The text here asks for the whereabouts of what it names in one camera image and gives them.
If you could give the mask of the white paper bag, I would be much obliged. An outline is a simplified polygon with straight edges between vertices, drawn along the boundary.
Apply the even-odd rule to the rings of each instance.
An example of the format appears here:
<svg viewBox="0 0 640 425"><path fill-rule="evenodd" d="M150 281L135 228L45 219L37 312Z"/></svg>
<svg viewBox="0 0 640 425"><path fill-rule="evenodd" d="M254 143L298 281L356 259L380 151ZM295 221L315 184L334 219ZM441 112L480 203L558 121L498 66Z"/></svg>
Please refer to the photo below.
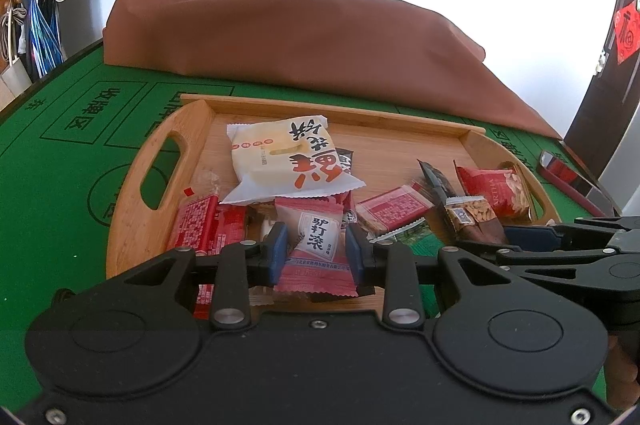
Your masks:
<svg viewBox="0 0 640 425"><path fill-rule="evenodd" d="M25 17L24 8L9 6L1 18L1 58L6 62L1 71L1 109L32 86L20 54Z"/></svg>

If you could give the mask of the red wafer bar packet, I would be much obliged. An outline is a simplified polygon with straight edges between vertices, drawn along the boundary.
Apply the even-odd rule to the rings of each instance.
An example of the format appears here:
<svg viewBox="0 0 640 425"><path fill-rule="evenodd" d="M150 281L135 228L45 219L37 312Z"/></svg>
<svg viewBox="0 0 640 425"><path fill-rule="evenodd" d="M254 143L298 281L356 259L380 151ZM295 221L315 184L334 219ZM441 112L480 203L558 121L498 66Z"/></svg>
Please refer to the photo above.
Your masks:
<svg viewBox="0 0 640 425"><path fill-rule="evenodd" d="M220 204L215 191L196 194L191 188L179 204L167 249L190 247L198 256L216 256L246 237L247 209Z"/></svg>

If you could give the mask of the red pistachio snack packet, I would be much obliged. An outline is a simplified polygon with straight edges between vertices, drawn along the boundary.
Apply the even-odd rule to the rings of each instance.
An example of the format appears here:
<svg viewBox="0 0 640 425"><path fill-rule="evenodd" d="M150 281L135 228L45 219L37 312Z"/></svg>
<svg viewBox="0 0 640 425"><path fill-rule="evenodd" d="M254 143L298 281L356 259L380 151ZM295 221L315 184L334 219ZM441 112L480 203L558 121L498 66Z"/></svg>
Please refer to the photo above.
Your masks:
<svg viewBox="0 0 640 425"><path fill-rule="evenodd" d="M533 208L525 182L512 166L495 170L454 164L467 196L483 197L501 219L529 219Z"/></svg>

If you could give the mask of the pink cake packet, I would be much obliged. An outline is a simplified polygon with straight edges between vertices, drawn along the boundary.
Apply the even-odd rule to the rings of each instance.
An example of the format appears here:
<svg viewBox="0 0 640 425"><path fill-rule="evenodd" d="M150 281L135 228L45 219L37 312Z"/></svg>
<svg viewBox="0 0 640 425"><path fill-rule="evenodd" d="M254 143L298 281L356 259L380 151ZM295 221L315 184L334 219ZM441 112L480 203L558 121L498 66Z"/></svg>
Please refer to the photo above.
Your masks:
<svg viewBox="0 0 640 425"><path fill-rule="evenodd" d="M274 287L281 293L358 295L345 253L343 205L326 199L277 198L288 230L288 257Z"/></svg>

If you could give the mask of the red biscuit packet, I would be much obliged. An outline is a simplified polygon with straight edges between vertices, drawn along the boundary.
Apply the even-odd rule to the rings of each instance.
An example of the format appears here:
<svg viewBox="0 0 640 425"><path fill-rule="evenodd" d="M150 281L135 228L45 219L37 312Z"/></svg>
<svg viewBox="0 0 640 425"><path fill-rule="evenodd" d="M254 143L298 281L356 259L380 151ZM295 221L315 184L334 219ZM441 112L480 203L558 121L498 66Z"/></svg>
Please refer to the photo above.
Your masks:
<svg viewBox="0 0 640 425"><path fill-rule="evenodd" d="M402 185L356 205L356 214L375 234L383 234L413 223L434 204L409 185Z"/></svg>

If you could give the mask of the red cased smartphone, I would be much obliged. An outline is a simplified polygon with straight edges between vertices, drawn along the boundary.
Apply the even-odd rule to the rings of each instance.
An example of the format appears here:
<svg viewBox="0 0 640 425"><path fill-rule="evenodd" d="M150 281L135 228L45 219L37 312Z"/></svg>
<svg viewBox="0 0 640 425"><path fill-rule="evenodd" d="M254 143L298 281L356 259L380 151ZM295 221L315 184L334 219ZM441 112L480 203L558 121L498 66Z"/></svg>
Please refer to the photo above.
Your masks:
<svg viewBox="0 0 640 425"><path fill-rule="evenodd" d="M590 215L596 217L617 217L613 202L595 184L574 171L557 156L542 150L539 154L537 171Z"/></svg>

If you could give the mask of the dark wooden door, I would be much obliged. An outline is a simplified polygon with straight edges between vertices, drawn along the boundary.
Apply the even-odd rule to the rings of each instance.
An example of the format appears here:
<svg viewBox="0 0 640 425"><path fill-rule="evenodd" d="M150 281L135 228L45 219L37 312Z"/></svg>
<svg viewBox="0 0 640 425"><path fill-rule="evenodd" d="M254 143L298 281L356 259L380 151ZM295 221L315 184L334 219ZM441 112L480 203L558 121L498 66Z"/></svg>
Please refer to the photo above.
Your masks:
<svg viewBox="0 0 640 425"><path fill-rule="evenodd" d="M613 18L620 18L621 10L634 6L637 0L616 0ZM564 142L582 166L594 176L600 176L636 113L639 103L639 52L617 59L622 42L616 27L608 28L603 51L605 63L591 78Z"/></svg>

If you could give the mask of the brown nut bar packet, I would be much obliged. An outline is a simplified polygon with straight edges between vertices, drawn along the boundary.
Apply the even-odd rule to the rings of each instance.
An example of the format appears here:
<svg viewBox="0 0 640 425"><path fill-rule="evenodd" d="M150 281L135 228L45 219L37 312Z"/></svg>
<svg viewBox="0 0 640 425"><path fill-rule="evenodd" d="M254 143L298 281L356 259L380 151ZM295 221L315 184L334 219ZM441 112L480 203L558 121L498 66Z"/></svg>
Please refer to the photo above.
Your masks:
<svg viewBox="0 0 640 425"><path fill-rule="evenodd" d="M482 196L448 198L445 214L458 241L509 243L502 223Z"/></svg>

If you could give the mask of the black coffee stick sachet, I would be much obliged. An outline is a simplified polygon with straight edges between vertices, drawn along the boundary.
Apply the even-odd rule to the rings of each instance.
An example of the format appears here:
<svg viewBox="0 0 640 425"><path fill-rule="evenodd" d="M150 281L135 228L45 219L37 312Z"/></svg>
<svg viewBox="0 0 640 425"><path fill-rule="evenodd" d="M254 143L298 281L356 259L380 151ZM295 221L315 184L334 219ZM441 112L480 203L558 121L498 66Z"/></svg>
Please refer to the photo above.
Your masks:
<svg viewBox="0 0 640 425"><path fill-rule="evenodd" d="M448 178L436 167L424 161L418 161L425 185L426 197L434 205L445 204L449 198L454 198L457 192Z"/></svg>

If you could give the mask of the red door decoration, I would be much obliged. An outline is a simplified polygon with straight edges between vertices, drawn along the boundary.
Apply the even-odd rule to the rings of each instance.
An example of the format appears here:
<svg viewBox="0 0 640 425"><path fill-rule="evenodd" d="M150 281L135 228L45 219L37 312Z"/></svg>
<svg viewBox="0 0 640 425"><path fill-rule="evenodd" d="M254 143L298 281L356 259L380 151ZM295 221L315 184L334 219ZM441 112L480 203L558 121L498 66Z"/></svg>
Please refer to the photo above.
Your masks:
<svg viewBox="0 0 640 425"><path fill-rule="evenodd" d="M639 0L633 0L614 14L616 60L622 64L640 47Z"/></svg>

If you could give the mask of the green snack packet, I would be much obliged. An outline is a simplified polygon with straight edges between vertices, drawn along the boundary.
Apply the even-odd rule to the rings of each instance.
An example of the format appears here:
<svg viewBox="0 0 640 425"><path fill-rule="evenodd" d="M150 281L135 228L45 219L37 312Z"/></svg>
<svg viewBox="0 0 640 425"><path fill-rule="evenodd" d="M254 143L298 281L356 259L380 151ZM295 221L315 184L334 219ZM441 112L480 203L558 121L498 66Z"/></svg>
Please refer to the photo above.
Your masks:
<svg viewBox="0 0 640 425"><path fill-rule="evenodd" d="M439 237L426 221L425 217L416 219L408 225L390 231L386 235L387 239L393 242L400 242L412 249L416 256L436 257L439 249L444 245ZM435 318L440 315L434 286L431 284L421 284L421 299L423 309L427 318Z"/></svg>

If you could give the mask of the blue striped bag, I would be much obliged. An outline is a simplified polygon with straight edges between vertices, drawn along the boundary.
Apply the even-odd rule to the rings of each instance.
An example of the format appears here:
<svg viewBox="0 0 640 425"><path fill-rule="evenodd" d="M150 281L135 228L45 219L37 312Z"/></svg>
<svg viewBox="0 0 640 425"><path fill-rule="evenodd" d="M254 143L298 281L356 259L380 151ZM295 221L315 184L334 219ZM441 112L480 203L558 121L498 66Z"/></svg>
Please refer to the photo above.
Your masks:
<svg viewBox="0 0 640 425"><path fill-rule="evenodd" d="M44 78L65 60L55 0L29 0L29 42L32 64L38 78Z"/></svg>

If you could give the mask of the white flower cake packet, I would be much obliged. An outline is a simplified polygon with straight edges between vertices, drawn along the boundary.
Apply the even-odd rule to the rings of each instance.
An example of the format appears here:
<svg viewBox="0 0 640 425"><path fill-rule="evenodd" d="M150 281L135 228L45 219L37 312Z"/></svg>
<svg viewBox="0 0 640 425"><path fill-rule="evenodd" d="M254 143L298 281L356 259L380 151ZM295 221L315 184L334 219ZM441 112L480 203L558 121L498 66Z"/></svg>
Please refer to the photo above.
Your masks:
<svg viewBox="0 0 640 425"><path fill-rule="evenodd" d="M345 172L323 115L229 124L227 136L238 184L222 200L224 204L324 198L366 185Z"/></svg>

